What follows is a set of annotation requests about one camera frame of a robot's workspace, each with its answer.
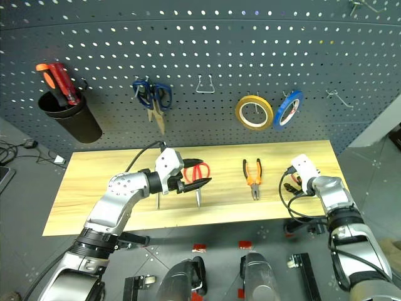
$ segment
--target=black cup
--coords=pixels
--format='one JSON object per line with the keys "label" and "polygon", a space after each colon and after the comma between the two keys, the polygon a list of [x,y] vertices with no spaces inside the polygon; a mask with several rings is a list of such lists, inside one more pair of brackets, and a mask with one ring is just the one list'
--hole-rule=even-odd
{"label": "black cup", "polygon": [[39,99],[38,105],[47,116],[55,119],[76,140],[81,143],[92,143],[102,136],[102,129],[90,112],[85,96],[79,92],[77,96],[81,100],[78,105],[64,108],[58,105],[57,99],[51,92],[47,92]]}

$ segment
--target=orange pliers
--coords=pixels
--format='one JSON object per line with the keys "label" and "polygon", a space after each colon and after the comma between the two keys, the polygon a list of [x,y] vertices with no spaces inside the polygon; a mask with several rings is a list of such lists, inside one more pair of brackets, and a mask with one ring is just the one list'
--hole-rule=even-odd
{"label": "orange pliers", "polygon": [[242,169],[246,178],[246,184],[251,187],[252,198],[254,201],[259,200],[259,185],[262,183],[262,165],[259,158],[256,159],[256,165],[258,167],[258,173],[256,174],[256,179],[254,180],[249,174],[248,164],[246,160],[244,159],[242,162]]}

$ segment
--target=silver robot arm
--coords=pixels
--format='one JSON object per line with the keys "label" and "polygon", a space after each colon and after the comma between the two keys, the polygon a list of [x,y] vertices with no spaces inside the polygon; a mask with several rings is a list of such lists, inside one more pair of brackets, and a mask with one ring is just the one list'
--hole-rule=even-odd
{"label": "silver robot arm", "polygon": [[190,185],[181,182],[181,169],[201,162],[198,159],[189,161],[186,164],[178,152],[164,147],[156,160],[155,172],[146,169],[113,176],[105,195],[93,207],[81,234],[64,254],[39,300],[102,300],[104,283],[101,277],[109,255],[117,249],[118,238],[135,204],[150,193],[187,192],[210,181],[208,178]]}
{"label": "silver robot arm", "polygon": [[350,291],[350,300],[401,301],[401,290],[392,283],[391,267],[342,180],[320,176],[305,155],[291,163],[292,171],[302,179],[304,193],[321,200],[336,279],[343,290]]}

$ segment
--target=wooden board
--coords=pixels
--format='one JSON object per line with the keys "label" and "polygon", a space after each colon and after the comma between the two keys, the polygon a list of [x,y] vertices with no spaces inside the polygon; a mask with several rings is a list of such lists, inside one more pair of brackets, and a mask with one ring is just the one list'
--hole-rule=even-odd
{"label": "wooden board", "polygon": [[[160,197],[160,209],[155,209],[155,196],[135,205],[125,230],[143,230],[195,224],[227,223],[255,219],[289,217],[278,196],[281,175],[299,154],[306,154],[322,175],[343,178],[336,156],[328,140],[269,144],[222,145],[209,147],[178,147],[182,158],[199,158],[211,168],[212,181],[202,188],[202,206],[197,207],[195,192]],[[94,204],[105,193],[109,179],[125,170],[139,150],[106,150],[75,152],[65,172],[63,182],[51,208],[43,235],[78,234]],[[146,151],[135,163],[132,172],[153,169],[160,154],[157,149]],[[250,173],[256,174],[256,159],[262,163],[262,184],[259,201],[254,201],[251,189],[242,173],[246,159]],[[293,186],[290,177],[286,181]],[[290,199],[290,193],[284,196]],[[317,198],[302,198],[294,209],[304,214],[323,214]]]}

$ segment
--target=floor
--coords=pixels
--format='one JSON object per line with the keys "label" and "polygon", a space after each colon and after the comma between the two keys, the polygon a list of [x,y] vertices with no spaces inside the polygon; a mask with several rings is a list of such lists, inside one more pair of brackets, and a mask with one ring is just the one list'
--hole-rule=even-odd
{"label": "floor", "polygon": [[[8,123],[1,120],[0,123],[0,139],[18,144],[26,138]],[[32,154],[32,150],[21,153]],[[383,139],[371,147],[347,149],[339,161],[351,194],[377,238],[401,239],[401,152],[391,141]],[[17,173],[0,194],[0,295],[8,291],[24,295],[35,276],[69,247],[75,236],[41,236],[63,170],[46,162],[36,164],[33,158],[19,158],[9,166]],[[206,264],[209,292],[204,300],[239,300],[239,262],[240,257],[248,252],[238,248],[239,240],[252,241],[253,250],[268,259],[282,301],[308,299],[303,290],[301,271],[289,269],[286,265],[290,255],[302,252],[310,254],[322,300],[348,300],[348,293],[341,291],[335,281],[326,249],[327,236],[300,231],[295,237],[285,238],[282,220],[135,233],[151,236],[151,245],[116,251],[111,256],[103,277],[106,300],[122,299],[125,278],[147,274],[155,275],[157,283],[141,291],[139,300],[153,300],[167,270],[194,256],[191,252],[194,243],[207,245],[202,257]],[[48,277],[40,283],[30,300],[38,298]]]}

